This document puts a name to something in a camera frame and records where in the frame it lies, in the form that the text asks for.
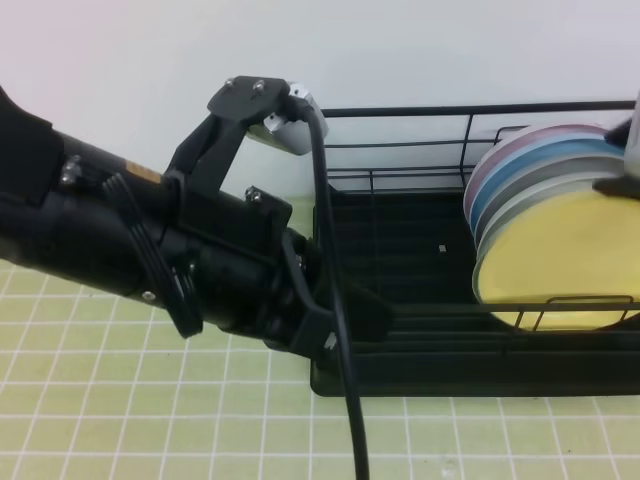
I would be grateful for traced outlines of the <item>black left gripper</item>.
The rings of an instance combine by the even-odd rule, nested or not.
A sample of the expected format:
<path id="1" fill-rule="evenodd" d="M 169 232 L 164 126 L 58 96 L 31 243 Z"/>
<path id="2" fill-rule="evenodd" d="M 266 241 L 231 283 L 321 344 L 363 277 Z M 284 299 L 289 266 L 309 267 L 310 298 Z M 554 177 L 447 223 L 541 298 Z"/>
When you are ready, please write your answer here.
<path id="1" fill-rule="evenodd" d="M 203 319 L 271 349 L 323 360 L 332 355 L 327 341 L 335 333 L 328 259 L 290 228 L 272 255 L 206 245 L 191 261 Z"/>

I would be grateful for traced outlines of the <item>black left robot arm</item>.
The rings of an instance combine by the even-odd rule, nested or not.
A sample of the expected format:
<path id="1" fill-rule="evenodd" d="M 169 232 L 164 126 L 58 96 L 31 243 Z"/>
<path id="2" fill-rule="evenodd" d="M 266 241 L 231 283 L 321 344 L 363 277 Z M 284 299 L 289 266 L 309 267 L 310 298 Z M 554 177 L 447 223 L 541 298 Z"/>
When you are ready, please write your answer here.
<path id="1" fill-rule="evenodd" d="M 289 203 L 222 182 L 246 137 L 317 152 L 326 124 L 302 86 L 239 76 L 157 173 L 55 130 L 1 99 L 1 256 L 17 265 L 164 309 L 179 334 L 206 324 L 310 359 L 335 333 L 382 341 L 390 305 L 351 279 L 334 284 L 330 253 L 289 227 Z M 318 118 L 309 125 L 309 117 Z"/>

